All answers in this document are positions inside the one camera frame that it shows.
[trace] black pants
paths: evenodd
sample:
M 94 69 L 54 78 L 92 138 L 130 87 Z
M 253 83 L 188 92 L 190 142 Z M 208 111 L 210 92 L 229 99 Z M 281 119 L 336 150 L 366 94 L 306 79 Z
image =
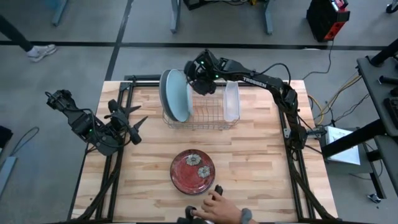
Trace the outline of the black pants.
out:
M 0 15 L 0 32 L 22 47 L 26 52 L 32 50 L 33 45 L 2 15 Z

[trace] light blue plate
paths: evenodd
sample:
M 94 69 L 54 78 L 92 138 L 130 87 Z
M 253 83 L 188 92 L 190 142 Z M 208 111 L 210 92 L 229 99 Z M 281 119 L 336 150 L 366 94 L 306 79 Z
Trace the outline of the light blue plate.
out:
M 174 117 L 180 122 L 186 121 L 189 118 L 187 78 L 176 69 L 167 76 L 166 98 Z

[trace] red plate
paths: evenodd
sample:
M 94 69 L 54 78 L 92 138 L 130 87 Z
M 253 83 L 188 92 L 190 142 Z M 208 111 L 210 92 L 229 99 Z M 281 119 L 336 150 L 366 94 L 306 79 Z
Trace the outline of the red plate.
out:
M 170 167 L 174 186 L 187 195 L 198 195 L 211 187 L 216 176 L 210 157 L 197 149 L 188 149 L 176 156 Z

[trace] sneaker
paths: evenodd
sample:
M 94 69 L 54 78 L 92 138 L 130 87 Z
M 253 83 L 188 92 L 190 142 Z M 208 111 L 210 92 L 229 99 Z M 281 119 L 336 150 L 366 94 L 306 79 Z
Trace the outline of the sneaker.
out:
M 57 48 L 53 44 L 47 46 L 34 46 L 33 49 L 27 53 L 27 56 L 30 58 L 32 62 L 39 62 L 45 56 L 52 55 L 56 51 Z

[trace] red power station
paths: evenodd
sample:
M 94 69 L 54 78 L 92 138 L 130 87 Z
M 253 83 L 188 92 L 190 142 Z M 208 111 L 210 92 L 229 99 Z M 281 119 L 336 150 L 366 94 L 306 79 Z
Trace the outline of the red power station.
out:
M 334 40 L 336 34 L 349 20 L 347 0 L 312 0 L 307 10 L 307 20 L 319 42 Z

